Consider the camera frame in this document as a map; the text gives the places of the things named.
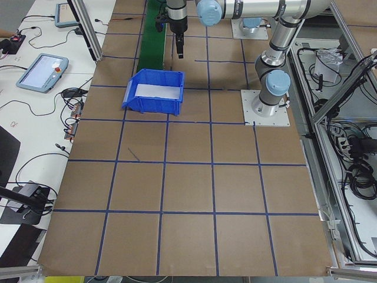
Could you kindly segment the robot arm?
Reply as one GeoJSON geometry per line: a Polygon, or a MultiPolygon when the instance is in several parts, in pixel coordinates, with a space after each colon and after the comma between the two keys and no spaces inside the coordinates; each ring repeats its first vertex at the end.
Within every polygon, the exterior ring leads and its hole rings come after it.
{"type": "Polygon", "coordinates": [[[259,28],[270,28],[270,24],[261,24],[263,18],[243,18],[240,22],[240,30],[246,35],[254,35],[259,28]]]}
{"type": "MultiPolygon", "coordinates": [[[[262,89],[252,101],[252,110],[260,117],[273,117],[279,103],[290,88],[290,77],[282,68],[286,62],[286,54],[297,36],[303,22],[313,18],[329,7],[330,1],[194,1],[200,23],[206,31],[225,19],[239,24],[243,32],[257,30],[262,18],[273,19],[273,32],[269,43],[256,56],[255,72],[262,89]]],[[[168,23],[175,35],[179,59],[183,59],[184,33],[188,29],[187,1],[166,1],[167,7],[162,15],[158,15],[156,25],[168,23]]],[[[215,67],[222,61],[216,60],[215,53],[224,55],[228,39],[209,40],[217,44],[207,48],[209,67],[215,67]]]]}

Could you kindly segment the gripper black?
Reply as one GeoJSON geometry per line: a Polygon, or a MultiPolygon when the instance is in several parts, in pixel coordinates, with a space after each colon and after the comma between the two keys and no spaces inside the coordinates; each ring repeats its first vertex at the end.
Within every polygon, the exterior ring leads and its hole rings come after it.
{"type": "Polygon", "coordinates": [[[170,31],[175,36],[177,55],[179,59],[184,58],[184,33],[187,31],[188,22],[187,17],[179,20],[171,19],[167,13],[158,14],[156,16],[156,30],[161,32],[163,30],[163,24],[169,23],[170,31]]]}

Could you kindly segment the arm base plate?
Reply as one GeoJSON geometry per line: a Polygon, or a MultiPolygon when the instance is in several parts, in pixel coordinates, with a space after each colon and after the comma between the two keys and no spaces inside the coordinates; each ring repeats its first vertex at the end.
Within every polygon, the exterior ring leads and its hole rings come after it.
{"type": "Polygon", "coordinates": [[[235,39],[267,40],[270,24],[263,18],[232,19],[232,33],[235,39]]]}
{"type": "Polygon", "coordinates": [[[289,127],[290,121],[281,97],[275,106],[267,106],[260,101],[259,90],[241,90],[244,124],[246,126],[289,127]]]}

